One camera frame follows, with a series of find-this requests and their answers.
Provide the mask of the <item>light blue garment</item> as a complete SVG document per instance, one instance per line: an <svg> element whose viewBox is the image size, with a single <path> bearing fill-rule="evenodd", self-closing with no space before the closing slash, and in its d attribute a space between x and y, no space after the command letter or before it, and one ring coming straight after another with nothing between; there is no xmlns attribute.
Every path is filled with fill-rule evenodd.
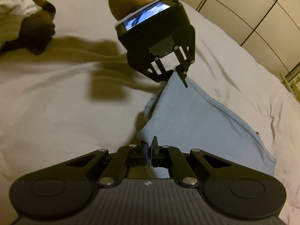
<svg viewBox="0 0 300 225"><path fill-rule="evenodd" d="M192 79L184 86L174 73L167 84L146 105L146 125L139 140L150 145L177 147L188 153L206 151L242 166L274 176L276 159L259 134L237 114L210 97Z"/></svg>

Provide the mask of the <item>white bed sheet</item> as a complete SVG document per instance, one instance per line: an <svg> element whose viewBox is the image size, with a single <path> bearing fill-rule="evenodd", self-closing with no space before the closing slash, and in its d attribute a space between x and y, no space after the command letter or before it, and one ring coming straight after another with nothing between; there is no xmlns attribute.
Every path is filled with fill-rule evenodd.
<svg viewBox="0 0 300 225"><path fill-rule="evenodd" d="M108 0L48 1L56 35L45 52L1 55L1 224L17 219L8 196L15 179L135 141L160 89L128 66ZM184 8L197 36L189 77L259 133L287 190L280 217L299 224L299 103L224 31Z"/></svg>

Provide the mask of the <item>beige panelled wardrobe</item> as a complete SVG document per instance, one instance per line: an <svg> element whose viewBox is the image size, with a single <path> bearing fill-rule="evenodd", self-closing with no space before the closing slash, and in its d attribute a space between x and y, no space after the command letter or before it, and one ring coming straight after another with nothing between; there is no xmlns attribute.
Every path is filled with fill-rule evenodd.
<svg viewBox="0 0 300 225"><path fill-rule="evenodd" d="M299 71L299 0L182 0L272 74Z"/></svg>

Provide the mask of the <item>white shelf with items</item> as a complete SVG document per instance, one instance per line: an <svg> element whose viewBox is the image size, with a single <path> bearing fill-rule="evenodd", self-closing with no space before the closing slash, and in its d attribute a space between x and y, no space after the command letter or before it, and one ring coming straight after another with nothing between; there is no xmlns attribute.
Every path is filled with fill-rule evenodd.
<svg viewBox="0 0 300 225"><path fill-rule="evenodd" d="M286 75L281 73L280 80L284 87L293 95L293 97L299 102L299 65L300 62Z"/></svg>

